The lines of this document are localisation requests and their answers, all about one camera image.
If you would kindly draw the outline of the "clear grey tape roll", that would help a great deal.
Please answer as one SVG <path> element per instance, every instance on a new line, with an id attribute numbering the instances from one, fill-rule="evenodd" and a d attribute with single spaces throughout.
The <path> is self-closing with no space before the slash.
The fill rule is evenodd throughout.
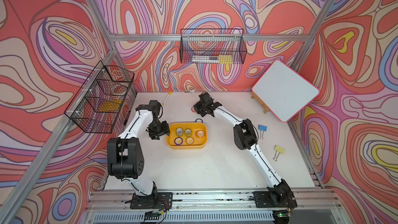
<path id="1" fill-rule="evenodd" d="M 177 128 L 177 129 L 176 129 L 176 135 L 177 135 L 178 137 L 183 136 L 183 135 L 184 135 L 184 129 L 183 129 L 183 128 Z"/>

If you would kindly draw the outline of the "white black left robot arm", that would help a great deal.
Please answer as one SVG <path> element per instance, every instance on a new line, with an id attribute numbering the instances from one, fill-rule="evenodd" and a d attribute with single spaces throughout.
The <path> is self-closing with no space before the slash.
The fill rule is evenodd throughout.
<path id="1" fill-rule="evenodd" d="M 139 105 L 135 116 L 125 130 L 107 142 L 107 170 L 110 176 L 127 182 L 139 197 L 157 197 L 154 181 L 143 177 L 145 158 L 140 136 L 148 134 L 151 140 L 170 135 L 167 121 L 161 121 L 163 106 L 157 100 Z"/>

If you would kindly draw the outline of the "yellow plastic storage box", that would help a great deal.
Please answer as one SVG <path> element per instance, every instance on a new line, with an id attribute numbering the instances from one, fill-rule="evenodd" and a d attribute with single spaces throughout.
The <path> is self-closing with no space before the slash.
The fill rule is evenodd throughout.
<path id="1" fill-rule="evenodd" d="M 174 144 L 174 140 L 178 137 L 176 135 L 176 129 L 177 128 L 183 128 L 184 131 L 185 129 L 191 129 L 192 130 L 192 135 L 191 137 L 194 139 L 194 144 L 193 145 L 187 145 L 186 139 L 189 138 L 185 136 L 181 136 L 183 139 L 183 144 L 181 146 L 176 146 Z M 205 136 L 202 138 L 197 138 L 195 133 L 198 130 L 203 130 L 205 132 Z M 198 123 L 198 122 L 176 122 L 170 125 L 170 135 L 167 137 L 167 144 L 171 149 L 201 149 L 207 144 L 207 127 L 204 123 Z"/>

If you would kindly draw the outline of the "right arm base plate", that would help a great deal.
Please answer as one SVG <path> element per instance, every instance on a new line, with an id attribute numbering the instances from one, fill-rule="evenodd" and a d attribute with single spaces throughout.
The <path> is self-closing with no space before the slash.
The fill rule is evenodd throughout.
<path id="1" fill-rule="evenodd" d="M 293 192 L 288 192 L 286 197 L 282 197 L 281 200 L 277 200 L 277 197 L 269 191 L 254 191 L 253 199 L 255 201 L 256 208 L 290 208 L 294 209 L 297 207 L 297 202 Z"/>

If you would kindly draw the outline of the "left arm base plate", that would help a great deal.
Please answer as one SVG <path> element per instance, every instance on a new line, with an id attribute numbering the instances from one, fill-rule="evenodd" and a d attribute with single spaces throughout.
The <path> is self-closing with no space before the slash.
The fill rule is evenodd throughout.
<path id="1" fill-rule="evenodd" d="M 137 196 L 125 202 L 130 205 L 130 209 L 160 209 L 168 210 L 173 204 L 172 192 L 159 192 L 156 196 Z"/>

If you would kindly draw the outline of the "yellow-green tape roll table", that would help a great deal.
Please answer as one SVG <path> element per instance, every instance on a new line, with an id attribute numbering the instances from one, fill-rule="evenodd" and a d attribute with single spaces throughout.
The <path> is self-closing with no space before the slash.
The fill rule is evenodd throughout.
<path id="1" fill-rule="evenodd" d="M 191 129 L 185 129 L 184 134 L 185 134 L 185 136 L 190 137 L 192 135 L 192 130 Z"/>

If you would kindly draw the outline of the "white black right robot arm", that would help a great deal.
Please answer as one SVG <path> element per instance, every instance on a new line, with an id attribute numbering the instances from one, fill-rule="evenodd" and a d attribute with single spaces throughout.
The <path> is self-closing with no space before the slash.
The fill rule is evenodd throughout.
<path id="1" fill-rule="evenodd" d="M 270 202 L 273 206 L 286 206 L 290 209 L 297 207 L 294 193 L 288 183 L 276 172 L 263 154 L 258 144 L 258 132 L 250 119 L 242 119 L 235 116 L 223 107 L 221 103 L 215 102 L 207 92 L 202 92 L 199 95 L 199 101 L 194 104 L 193 109 L 201 117 L 211 115 L 232 125 L 236 147 L 246 152 L 262 172 L 269 191 Z"/>

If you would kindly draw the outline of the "yellow-orange tape roll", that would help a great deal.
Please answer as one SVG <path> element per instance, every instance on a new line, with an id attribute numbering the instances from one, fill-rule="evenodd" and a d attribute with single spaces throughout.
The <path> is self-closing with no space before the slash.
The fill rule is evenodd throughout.
<path id="1" fill-rule="evenodd" d="M 186 139 L 187 145 L 193 145 L 194 144 L 194 139 L 192 137 L 189 137 Z"/>

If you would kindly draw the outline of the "orange tape roll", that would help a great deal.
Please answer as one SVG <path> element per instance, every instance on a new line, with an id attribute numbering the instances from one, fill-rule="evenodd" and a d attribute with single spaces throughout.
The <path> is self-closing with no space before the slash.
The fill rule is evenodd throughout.
<path id="1" fill-rule="evenodd" d="M 205 136 L 205 132 L 203 130 L 198 130 L 198 131 L 196 131 L 195 135 L 197 138 L 200 139 Z"/>

